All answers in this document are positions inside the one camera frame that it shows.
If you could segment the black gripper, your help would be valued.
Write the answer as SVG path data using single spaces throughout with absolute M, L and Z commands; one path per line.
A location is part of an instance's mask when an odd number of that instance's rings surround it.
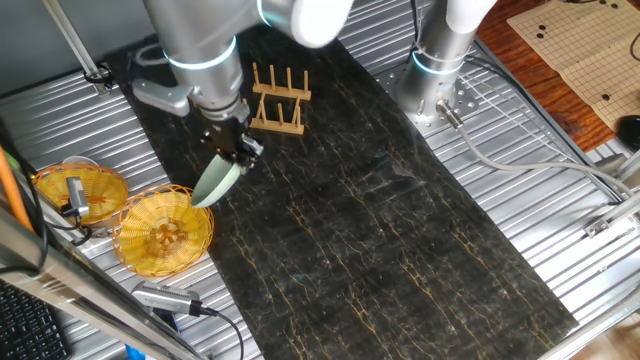
M 242 165 L 252 168 L 264 151 L 262 143 L 250 135 L 244 135 L 247 131 L 245 123 L 237 117 L 224 120 L 205 119 L 205 132 L 202 140 L 211 145 L 215 153 L 225 162 L 238 163 L 238 153 L 243 154 Z

